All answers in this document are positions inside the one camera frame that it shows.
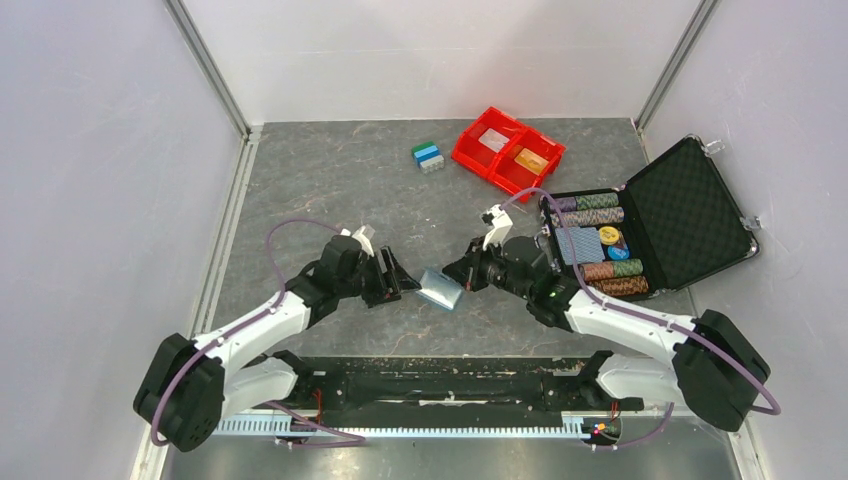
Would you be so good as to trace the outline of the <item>blue card holder wallet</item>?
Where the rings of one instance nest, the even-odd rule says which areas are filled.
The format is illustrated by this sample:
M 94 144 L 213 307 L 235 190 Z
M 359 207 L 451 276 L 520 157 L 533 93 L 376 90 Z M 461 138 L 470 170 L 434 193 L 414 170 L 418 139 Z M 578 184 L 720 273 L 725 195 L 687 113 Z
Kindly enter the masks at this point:
M 447 311 L 456 309 L 464 292 L 460 284 L 433 269 L 424 271 L 419 284 L 417 294 L 420 297 Z

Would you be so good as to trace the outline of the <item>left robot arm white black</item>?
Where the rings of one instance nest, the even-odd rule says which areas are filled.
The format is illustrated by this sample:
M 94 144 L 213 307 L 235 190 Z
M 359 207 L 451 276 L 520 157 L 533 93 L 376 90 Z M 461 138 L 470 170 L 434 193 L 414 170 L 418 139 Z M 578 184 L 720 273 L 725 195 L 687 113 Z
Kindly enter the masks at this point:
M 188 452 L 245 409 L 276 400 L 302 407 L 313 397 L 313 379 L 295 361 L 266 351 L 315 326 L 344 299 L 372 308 L 419 288 L 389 247 L 373 249 L 360 232 L 335 235 L 318 259 L 249 313 L 193 339 L 166 337 L 132 408 L 149 424 L 154 445 Z

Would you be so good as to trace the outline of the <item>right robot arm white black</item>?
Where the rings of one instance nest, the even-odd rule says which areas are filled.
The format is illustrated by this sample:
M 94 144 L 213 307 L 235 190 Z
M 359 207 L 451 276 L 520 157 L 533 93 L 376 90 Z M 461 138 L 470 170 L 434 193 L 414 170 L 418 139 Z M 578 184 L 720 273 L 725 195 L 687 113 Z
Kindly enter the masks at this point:
M 604 354 L 577 382 L 580 400 L 602 408 L 613 399 L 681 403 L 718 429 L 736 432 L 765 389 L 771 369 L 736 325 L 707 310 L 699 317 L 657 312 L 602 294 L 553 270 L 526 236 L 501 245 L 471 241 L 443 273 L 472 292 L 493 286 L 526 302 L 539 323 L 595 336 L 638 352 Z

